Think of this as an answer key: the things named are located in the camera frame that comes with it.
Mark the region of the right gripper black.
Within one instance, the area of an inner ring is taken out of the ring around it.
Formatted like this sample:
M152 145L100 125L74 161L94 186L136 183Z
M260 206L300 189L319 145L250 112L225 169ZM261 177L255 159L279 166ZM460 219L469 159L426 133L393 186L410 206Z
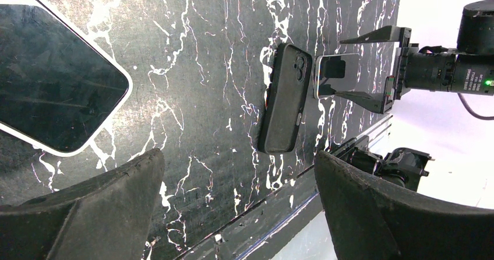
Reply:
M394 100L412 89L493 96L492 55L409 45L411 32L407 27L384 26L356 38L340 40L340 44L399 43L399 47L395 51L393 75L386 78L383 93L350 91L335 95L377 114L389 112Z

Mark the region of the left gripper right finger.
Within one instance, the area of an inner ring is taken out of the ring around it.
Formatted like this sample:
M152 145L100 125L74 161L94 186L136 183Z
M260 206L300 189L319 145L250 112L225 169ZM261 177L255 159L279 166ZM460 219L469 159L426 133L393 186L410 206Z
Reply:
M315 178L338 259L492 259L493 210L431 198L327 152Z

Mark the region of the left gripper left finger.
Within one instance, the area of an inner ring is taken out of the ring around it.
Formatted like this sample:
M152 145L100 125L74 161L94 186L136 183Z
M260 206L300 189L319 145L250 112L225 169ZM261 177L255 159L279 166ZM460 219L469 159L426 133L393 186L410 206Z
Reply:
M149 150L113 170L1 207L2 259L140 259L165 170Z

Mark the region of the smartphone with silver edge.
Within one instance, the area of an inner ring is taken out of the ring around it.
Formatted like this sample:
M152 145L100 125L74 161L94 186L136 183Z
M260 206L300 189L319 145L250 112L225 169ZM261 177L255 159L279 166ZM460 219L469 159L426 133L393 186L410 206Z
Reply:
M347 92L355 89L358 83L359 55L333 54L316 58L313 74L313 96L325 99L334 92Z

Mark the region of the black phone case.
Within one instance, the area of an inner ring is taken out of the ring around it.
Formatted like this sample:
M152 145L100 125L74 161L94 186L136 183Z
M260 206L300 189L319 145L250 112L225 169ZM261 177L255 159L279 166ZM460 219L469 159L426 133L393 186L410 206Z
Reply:
M290 43L279 45L258 140L260 152L281 154L294 149L312 67L310 54Z

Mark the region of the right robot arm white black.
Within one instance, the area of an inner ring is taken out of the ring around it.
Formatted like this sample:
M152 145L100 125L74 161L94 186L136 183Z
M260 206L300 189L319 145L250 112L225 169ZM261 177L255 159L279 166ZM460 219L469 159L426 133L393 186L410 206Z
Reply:
M385 26L343 40L343 44L399 43L395 65L382 94L334 88L329 93L377 114L390 111L393 102L412 89L493 96L493 0L464 7L456 48L419 47L410 38L410 28Z

